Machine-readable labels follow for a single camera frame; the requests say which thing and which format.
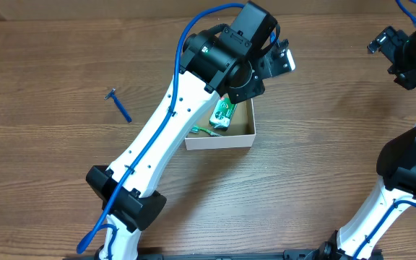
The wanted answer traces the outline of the green white soap bar package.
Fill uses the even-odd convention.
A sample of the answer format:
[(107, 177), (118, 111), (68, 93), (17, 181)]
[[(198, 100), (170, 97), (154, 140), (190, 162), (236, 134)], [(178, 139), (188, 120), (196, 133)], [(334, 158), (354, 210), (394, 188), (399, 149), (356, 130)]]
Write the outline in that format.
[(214, 129), (227, 131), (237, 108), (236, 104), (231, 103), (229, 97), (221, 97), (218, 101), (212, 115), (209, 118), (209, 124)]

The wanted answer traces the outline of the green white toothbrush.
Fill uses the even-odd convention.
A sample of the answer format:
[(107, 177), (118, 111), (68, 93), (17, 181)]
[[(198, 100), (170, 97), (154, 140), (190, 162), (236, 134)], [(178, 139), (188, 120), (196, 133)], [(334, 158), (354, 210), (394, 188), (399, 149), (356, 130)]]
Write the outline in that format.
[(199, 134), (200, 132), (204, 132), (205, 134), (208, 134), (211, 137), (221, 137), (221, 134), (218, 134), (212, 130), (200, 127), (200, 126), (193, 126), (190, 130), (192, 134)]

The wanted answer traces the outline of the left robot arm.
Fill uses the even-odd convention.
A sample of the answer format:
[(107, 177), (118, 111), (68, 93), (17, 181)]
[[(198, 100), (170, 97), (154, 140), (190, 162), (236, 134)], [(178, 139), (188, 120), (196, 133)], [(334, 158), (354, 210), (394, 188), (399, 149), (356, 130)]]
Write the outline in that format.
[(197, 121), (228, 96), (242, 103), (265, 91), (264, 80), (295, 68), (280, 25), (253, 2), (236, 4), (234, 21), (198, 33), (186, 27), (178, 40), (173, 78), (165, 97), (129, 147), (111, 164), (93, 166), (87, 183), (102, 199), (102, 214), (77, 245), (83, 253), (106, 231), (96, 259), (136, 259), (143, 230), (161, 213), (161, 175)]

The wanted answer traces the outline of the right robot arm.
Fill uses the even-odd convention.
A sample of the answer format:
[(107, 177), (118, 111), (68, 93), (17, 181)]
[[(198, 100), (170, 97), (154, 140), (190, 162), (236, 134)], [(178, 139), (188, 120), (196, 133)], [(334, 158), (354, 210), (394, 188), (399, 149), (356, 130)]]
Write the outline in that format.
[[(416, 17), (404, 6), (400, 9), (416, 28)], [(368, 51), (379, 51), (390, 60), (388, 72), (398, 85), (416, 88), (416, 30), (406, 35), (386, 27), (369, 43)], [(377, 182), (355, 216), (307, 259), (382, 259), (375, 245), (404, 211), (416, 208), (416, 124), (384, 145), (376, 172)]]

